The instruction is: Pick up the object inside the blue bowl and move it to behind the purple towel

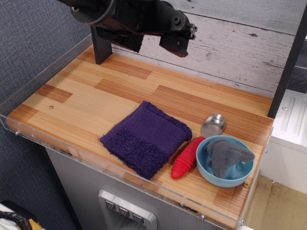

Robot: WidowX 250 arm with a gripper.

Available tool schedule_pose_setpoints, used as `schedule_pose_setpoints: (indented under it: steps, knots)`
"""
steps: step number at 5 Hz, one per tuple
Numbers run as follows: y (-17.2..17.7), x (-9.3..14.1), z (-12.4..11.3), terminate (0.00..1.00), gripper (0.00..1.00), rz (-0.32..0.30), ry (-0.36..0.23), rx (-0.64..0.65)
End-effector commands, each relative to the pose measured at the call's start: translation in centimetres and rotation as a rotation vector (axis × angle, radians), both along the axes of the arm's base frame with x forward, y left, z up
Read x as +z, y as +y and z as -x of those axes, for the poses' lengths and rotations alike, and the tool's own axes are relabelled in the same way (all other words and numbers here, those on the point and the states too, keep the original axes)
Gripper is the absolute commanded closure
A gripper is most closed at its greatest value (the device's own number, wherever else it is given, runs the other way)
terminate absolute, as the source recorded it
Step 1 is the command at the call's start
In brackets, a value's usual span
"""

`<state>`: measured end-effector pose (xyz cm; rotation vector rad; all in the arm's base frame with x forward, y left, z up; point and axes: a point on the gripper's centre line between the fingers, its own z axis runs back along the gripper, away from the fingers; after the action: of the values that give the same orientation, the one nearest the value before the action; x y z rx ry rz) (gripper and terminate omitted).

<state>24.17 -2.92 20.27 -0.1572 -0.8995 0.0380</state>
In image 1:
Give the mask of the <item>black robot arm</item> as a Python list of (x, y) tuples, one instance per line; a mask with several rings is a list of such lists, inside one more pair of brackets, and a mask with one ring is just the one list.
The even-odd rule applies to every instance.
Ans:
[(73, 17), (96, 27), (105, 41), (139, 52), (143, 37), (160, 37), (159, 45), (178, 57), (188, 55), (197, 26), (180, 10), (162, 0), (64, 0)]

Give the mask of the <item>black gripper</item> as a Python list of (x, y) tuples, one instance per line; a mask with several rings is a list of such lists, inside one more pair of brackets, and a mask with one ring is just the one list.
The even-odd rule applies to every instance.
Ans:
[(182, 11), (161, 0), (113, 0), (98, 25), (103, 40), (137, 53), (145, 35), (159, 36), (159, 45), (180, 58), (197, 31)]

